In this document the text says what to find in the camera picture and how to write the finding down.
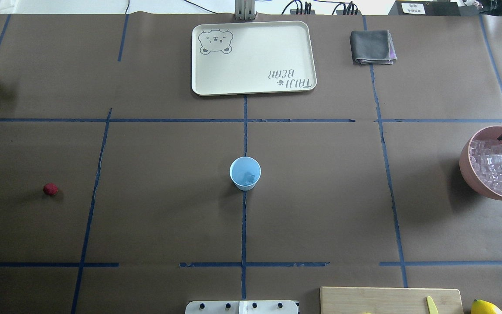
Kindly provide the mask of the grey folded cloth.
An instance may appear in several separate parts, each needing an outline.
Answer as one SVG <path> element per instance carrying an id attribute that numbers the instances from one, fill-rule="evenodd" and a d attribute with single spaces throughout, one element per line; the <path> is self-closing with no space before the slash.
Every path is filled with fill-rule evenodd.
<path id="1" fill-rule="evenodd" d="M 389 30 L 352 31 L 350 44 L 357 64 L 392 65 L 398 59 Z"/>

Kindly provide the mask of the yellow lemon right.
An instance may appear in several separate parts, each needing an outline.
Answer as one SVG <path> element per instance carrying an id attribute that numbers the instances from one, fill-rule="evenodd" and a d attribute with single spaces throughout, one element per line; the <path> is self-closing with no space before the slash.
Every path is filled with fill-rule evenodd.
<path id="1" fill-rule="evenodd" d="M 492 302 L 474 299 L 470 309 L 471 314 L 502 314 L 502 310 Z"/>

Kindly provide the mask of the blue plastic cup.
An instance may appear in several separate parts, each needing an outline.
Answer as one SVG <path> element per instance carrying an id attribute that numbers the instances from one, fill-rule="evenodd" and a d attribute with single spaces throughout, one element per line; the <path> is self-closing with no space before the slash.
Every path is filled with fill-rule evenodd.
<path id="1" fill-rule="evenodd" d="M 245 173 L 250 172 L 256 176 L 256 182 L 251 185 L 244 184 Z M 251 157 L 239 157 L 233 161 L 229 169 L 229 175 L 235 186 L 241 191 L 251 190 L 261 177 L 259 163 Z"/>

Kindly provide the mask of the red strawberry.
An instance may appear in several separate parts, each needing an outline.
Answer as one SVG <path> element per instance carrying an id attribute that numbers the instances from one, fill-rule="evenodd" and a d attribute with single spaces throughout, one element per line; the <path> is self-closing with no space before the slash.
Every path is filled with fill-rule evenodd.
<path id="1" fill-rule="evenodd" d="M 43 187 L 43 192 L 45 195 L 57 195 L 58 194 L 58 187 L 54 183 L 47 183 Z"/>

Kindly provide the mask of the beige bear tray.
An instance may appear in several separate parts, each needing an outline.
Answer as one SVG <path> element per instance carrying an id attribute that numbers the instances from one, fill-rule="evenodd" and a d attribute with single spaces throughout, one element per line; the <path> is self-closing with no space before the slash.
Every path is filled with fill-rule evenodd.
<path id="1" fill-rule="evenodd" d="M 316 85 L 309 27 L 300 20 L 193 28 L 191 87 L 197 95 L 306 92 Z"/>

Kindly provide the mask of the clear ice cube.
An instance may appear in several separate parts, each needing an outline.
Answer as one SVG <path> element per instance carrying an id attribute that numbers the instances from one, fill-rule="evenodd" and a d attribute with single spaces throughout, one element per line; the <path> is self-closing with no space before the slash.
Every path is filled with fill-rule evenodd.
<path id="1" fill-rule="evenodd" d="M 244 184 L 251 185 L 256 182 L 256 176 L 253 173 L 247 172 L 244 175 Z"/>

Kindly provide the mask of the white post base plate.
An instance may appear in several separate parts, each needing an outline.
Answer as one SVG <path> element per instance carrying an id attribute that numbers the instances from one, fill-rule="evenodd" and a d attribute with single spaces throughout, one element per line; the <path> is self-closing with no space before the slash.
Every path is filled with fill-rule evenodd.
<path id="1" fill-rule="evenodd" d="M 294 300 L 196 300 L 185 308 L 186 314 L 299 314 Z"/>

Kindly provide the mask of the aluminium frame post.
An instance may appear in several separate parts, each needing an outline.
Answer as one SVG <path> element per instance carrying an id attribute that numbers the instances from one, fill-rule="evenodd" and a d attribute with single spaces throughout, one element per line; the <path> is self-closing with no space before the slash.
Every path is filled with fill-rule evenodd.
<path id="1" fill-rule="evenodd" d="M 235 20 L 255 20 L 255 0 L 235 0 Z"/>

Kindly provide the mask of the pink bowl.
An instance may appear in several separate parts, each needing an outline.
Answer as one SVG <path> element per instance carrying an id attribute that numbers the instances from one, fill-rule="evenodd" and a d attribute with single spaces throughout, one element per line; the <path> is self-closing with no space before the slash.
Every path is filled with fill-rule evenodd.
<path id="1" fill-rule="evenodd" d="M 484 185 L 483 180 L 476 175 L 476 172 L 469 161 L 469 148 L 470 144 L 474 140 L 496 140 L 501 135 L 502 126 L 487 126 L 480 129 L 466 142 L 459 158 L 459 168 L 464 181 L 466 181 L 466 183 L 478 194 L 483 195 L 486 198 L 496 199 L 498 201 L 502 201 L 502 195 Z"/>

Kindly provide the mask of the pile of ice cubes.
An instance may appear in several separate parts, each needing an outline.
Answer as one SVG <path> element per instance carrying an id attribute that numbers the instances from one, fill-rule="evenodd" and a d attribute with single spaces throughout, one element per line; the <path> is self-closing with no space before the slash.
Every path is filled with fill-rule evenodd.
<path id="1" fill-rule="evenodd" d="M 502 195 L 502 143 L 495 139 L 472 141 L 469 160 L 484 185 Z"/>

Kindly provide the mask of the wooden cutting board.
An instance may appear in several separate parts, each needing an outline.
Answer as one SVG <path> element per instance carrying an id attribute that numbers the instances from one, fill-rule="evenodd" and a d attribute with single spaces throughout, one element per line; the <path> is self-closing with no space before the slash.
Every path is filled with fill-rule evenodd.
<path id="1" fill-rule="evenodd" d="M 428 314 L 427 297 L 440 314 L 462 314 L 461 295 L 454 289 L 388 287 L 321 287 L 322 314 Z"/>

